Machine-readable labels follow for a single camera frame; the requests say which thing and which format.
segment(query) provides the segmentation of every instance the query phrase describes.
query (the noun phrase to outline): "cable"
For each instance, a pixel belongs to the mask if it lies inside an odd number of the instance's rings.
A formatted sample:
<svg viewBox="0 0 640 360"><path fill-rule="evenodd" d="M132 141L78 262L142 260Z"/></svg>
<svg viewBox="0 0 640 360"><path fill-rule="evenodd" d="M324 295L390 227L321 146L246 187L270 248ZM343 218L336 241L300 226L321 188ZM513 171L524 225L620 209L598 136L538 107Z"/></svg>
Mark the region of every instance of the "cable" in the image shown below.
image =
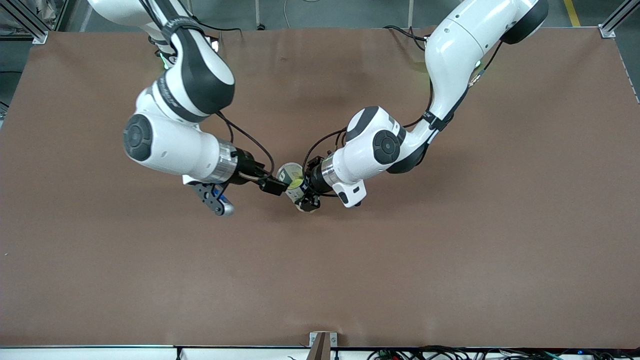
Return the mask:
<svg viewBox="0 0 640 360"><path fill-rule="evenodd" d="M282 12L284 13L284 21L287 22L287 28L291 28L291 25L289 25L289 18L287 18L287 0L284 0L284 6L282 7Z"/></svg>
<svg viewBox="0 0 640 360"><path fill-rule="evenodd" d="M432 103L433 103L433 82L431 82L431 78L429 78L429 104L427 104L427 111L429 111L429 108L431 107ZM411 124L404 125L403 127L412 127L417 123L419 123L420 120L422 120L422 117L412 122Z"/></svg>
<svg viewBox="0 0 640 360"><path fill-rule="evenodd" d="M149 4L149 1L148 0L138 0L138 1L142 5L142 7L145 9L147 14L149 14L149 16L151 17L151 20L154 21L154 24L156 24L156 26L159 29L162 29L162 24L160 23L160 20L156 17L156 13L152 10L151 4Z"/></svg>
<svg viewBox="0 0 640 360"><path fill-rule="evenodd" d="M241 28L216 28L215 26L207 25L204 22L200 21L197 17L195 17L195 15L192 15L191 17L193 18L193 20L196 20L196 22L198 24L204 26L205 28L218 30L218 31L235 31L235 30L238 30L238 31L240 31L240 34L242 34L242 29Z"/></svg>
<svg viewBox="0 0 640 360"><path fill-rule="evenodd" d="M498 46L495 48L495 51L493 52L493 55L491 55L491 58L489 59L489 62L488 62L488 63L486 63L486 65L484 66L484 69L483 69L484 71L486 71L486 70L487 70L487 68L489 67L489 65L491 65L491 62L493 61L493 58L494 58L494 57L495 57L495 55L498 53L498 50L500 50L500 46L502 46L502 44L503 44L503 43L502 43L502 41L500 41L500 42L498 43Z"/></svg>
<svg viewBox="0 0 640 360"><path fill-rule="evenodd" d="M340 130L340 133L342 133L342 132L346 132L346 131L347 131L347 128L346 128L346 127L343 127L343 128ZM340 133L338 133L338 135L335 137L335 150L334 150L334 152L338 151L338 142L340 141Z"/></svg>
<svg viewBox="0 0 640 360"><path fill-rule="evenodd" d="M305 3L317 3L320 0L302 0ZM284 0L284 5L282 6L282 13L284 14L284 21L287 22L287 28L291 29L291 25L289 24L289 18L287 17L287 0Z"/></svg>
<svg viewBox="0 0 640 360"><path fill-rule="evenodd" d="M413 39L413 42L415 42L415 45L418 47L418 49L424 51L424 48L420 46L418 40L416 39L416 36L413 34L413 28L411 26L409 26L409 34L411 34L411 38Z"/></svg>
<svg viewBox="0 0 640 360"><path fill-rule="evenodd" d="M229 142L234 143L234 130L231 128L231 124L228 121L225 121L227 128L229 129Z"/></svg>
<svg viewBox="0 0 640 360"><path fill-rule="evenodd" d="M233 122L229 121L229 119L227 119L224 114L222 114L222 111L218 111L216 113L216 115L221 118L222 120L224 120L228 125L231 125L234 129L240 131L240 133L242 135L245 135L249 140L253 141L253 143L255 145L258 145L258 147L260 148L260 150L262 150L264 152L264 154L267 156L267 158L269 158L269 162L271 163L271 169L269 170L269 172L262 176L262 177L256 177L255 179L251 176L251 180L255 180L255 181L260 181L260 180L265 180L267 178L269 178L271 175L273 175L273 170L276 167L275 161L273 161L273 157L271 156L271 154L269 153L269 151L267 151L267 149L264 148L264 146L262 146L261 143L258 142L258 140L254 139L251 135L249 135L246 131L242 130L240 127L238 127L237 125L235 125Z"/></svg>
<svg viewBox="0 0 640 360"><path fill-rule="evenodd" d="M398 28L398 27L397 27L397 26L395 26L395 25L387 25L387 26L385 26L383 29L393 29L393 30L396 30L396 31L400 32L402 35L404 35L404 36L406 36L406 37L410 37L410 38L412 38L412 39L414 39L414 40L416 40L416 41L421 41L421 42L426 42L426 41L427 41L427 39L425 39L424 37L422 37L422 38L421 38L421 37L415 36L415 35L413 35L413 34L407 33L405 30L403 30L403 29L401 29L401 28Z"/></svg>

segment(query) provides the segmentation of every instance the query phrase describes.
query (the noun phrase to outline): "black cable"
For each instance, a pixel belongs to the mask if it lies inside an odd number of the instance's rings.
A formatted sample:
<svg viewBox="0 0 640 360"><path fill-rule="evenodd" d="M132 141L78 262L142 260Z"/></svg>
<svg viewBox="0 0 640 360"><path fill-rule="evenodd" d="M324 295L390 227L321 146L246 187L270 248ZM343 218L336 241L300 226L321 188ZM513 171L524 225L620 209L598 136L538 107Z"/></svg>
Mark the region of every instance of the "black cable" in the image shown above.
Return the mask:
<svg viewBox="0 0 640 360"><path fill-rule="evenodd" d="M413 34L409 34L409 33L407 33L405 30L403 30L403 29L401 29L401 28L398 28L398 27L397 27L397 26L395 26L395 25L387 25L387 26L385 26L383 29L393 29L393 30L396 30L396 31L400 32L402 35L404 35L404 36L406 36L406 37L409 37L409 38L413 38L413 39L414 39L414 40L416 40L416 41L422 41L422 42L427 41L427 39L425 39L425 38L421 38L421 37L417 37L417 36L415 36L415 35L413 35Z"/></svg>
<svg viewBox="0 0 640 360"><path fill-rule="evenodd" d="M273 161L273 157L271 156L271 154L269 153L269 151L267 151L267 149L264 148L264 146L262 146L261 143L258 142L258 140L254 139L251 135L249 135L246 131L242 130L240 127L238 127L237 125L235 125L233 122L229 121L229 119L227 119L224 114L222 114L222 111L218 111L216 113L216 115L221 118L222 120L224 120L227 124L231 125L234 129L240 131L240 133L242 135L245 135L249 140L253 141L253 143L255 145L258 145L258 147L260 148L260 150L262 150L264 152L264 154L269 158L269 162L271 163L271 169L269 170L269 172L262 176L262 177L258 177L256 179L256 181L260 181L260 180L265 180L267 178L269 178L271 175L273 175L273 170L276 167L275 161Z"/></svg>
<svg viewBox="0 0 640 360"><path fill-rule="evenodd" d="M343 133L343 132L346 133L346 131L347 131L347 128L343 127L340 130L340 133L338 133L338 135L335 137L335 150L333 150L334 152L338 150L338 142L340 141L340 134Z"/></svg>
<svg viewBox="0 0 640 360"><path fill-rule="evenodd" d="M205 28L218 30L218 31L235 31L235 30L238 30L238 31L240 31L240 34L242 33L242 29L241 28L216 28L215 26L207 25L204 22L200 21L197 17L195 17L195 15L192 15L191 17L193 18L193 20L196 20L196 22L198 24L204 26Z"/></svg>
<svg viewBox="0 0 640 360"><path fill-rule="evenodd" d="M228 121L225 121L227 128L229 129L229 142L234 143L234 130L231 128L231 124Z"/></svg>
<svg viewBox="0 0 640 360"><path fill-rule="evenodd" d="M433 103L433 83L431 82L431 78L429 78L429 104L427 104L427 111L429 111L429 108L431 107L432 103ZM422 120L422 117L412 122L411 124L404 125L403 127L412 127L417 123L419 123L420 120Z"/></svg>
<svg viewBox="0 0 640 360"><path fill-rule="evenodd" d="M498 43L498 46L495 48L495 51L493 52L493 55L491 55L491 58L489 59L489 62L486 63L486 65L484 66L484 71L487 70L487 68L489 67L489 65L491 65L491 62L493 61L493 58L495 57L495 55L498 53L498 50L500 50L500 46L502 46L502 41L500 41Z"/></svg>
<svg viewBox="0 0 640 360"><path fill-rule="evenodd" d="M411 37L413 38L413 42L415 42L415 45L418 47L418 49L424 51L424 48L420 46L420 44L418 43L418 40L416 40L416 36L413 34L413 28L411 26L409 26L409 34L411 34Z"/></svg>
<svg viewBox="0 0 640 360"><path fill-rule="evenodd" d="M151 20L154 21L154 24L156 24L156 26L159 29L162 29L162 24L160 23L160 20L156 17L156 13L152 10L151 4L149 4L149 1L148 0L138 0L138 1L142 5L142 7L145 9L147 14L149 14L149 16L151 17Z"/></svg>

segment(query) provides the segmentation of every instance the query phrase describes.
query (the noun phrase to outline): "black joint cap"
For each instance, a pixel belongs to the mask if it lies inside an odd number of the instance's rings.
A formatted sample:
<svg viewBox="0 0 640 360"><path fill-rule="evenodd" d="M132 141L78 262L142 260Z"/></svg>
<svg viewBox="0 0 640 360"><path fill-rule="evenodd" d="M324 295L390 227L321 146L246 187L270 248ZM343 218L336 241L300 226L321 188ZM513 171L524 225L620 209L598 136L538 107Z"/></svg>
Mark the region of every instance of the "black joint cap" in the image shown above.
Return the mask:
<svg viewBox="0 0 640 360"><path fill-rule="evenodd" d="M391 164L400 156L400 141L389 130L380 130L373 137L373 157L382 165Z"/></svg>
<svg viewBox="0 0 640 360"><path fill-rule="evenodd" d="M133 115L122 133L122 143L127 155L138 161L149 159L152 142L153 132L149 120L141 114Z"/></svg>

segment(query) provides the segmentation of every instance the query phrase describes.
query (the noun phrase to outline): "brown table surface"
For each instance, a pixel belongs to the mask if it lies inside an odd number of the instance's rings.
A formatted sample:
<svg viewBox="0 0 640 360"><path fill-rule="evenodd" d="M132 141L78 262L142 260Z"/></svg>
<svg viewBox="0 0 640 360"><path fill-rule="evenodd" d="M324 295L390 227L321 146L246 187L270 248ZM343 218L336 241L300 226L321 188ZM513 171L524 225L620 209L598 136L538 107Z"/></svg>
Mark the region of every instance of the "brown table surface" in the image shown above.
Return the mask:
<svg viewBox="0 0 640 360"><path fill-rule="evenodd" d="M428 77L398 36L225 33L226 115L278 166L364 106L409 123ZM52 33L31 50L0 131L1 344L332 330L350 346L638 346L640 108L597 29L504 46L421 166L314 215L246 185L218 218L180 177L127 159L122 129L160 67L143 33ZM228 136L216 118L203 129Z"/></svg>

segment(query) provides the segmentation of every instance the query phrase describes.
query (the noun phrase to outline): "black strap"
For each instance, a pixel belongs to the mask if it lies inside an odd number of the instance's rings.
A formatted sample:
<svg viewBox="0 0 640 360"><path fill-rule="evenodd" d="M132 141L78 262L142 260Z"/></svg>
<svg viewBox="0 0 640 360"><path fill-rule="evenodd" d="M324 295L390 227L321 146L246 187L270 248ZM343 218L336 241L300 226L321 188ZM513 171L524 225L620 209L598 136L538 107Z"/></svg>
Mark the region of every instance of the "black strap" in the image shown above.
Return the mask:
<svg viewBox="0 0 640 360"><path fill-rule="evenodd" d="M171 41L171 35L173 35L178 29L193 29L198 30L204 35L204 31L196 20L190 17L178 16L169 19L162 28L162 36L166 41Z"/></svg>

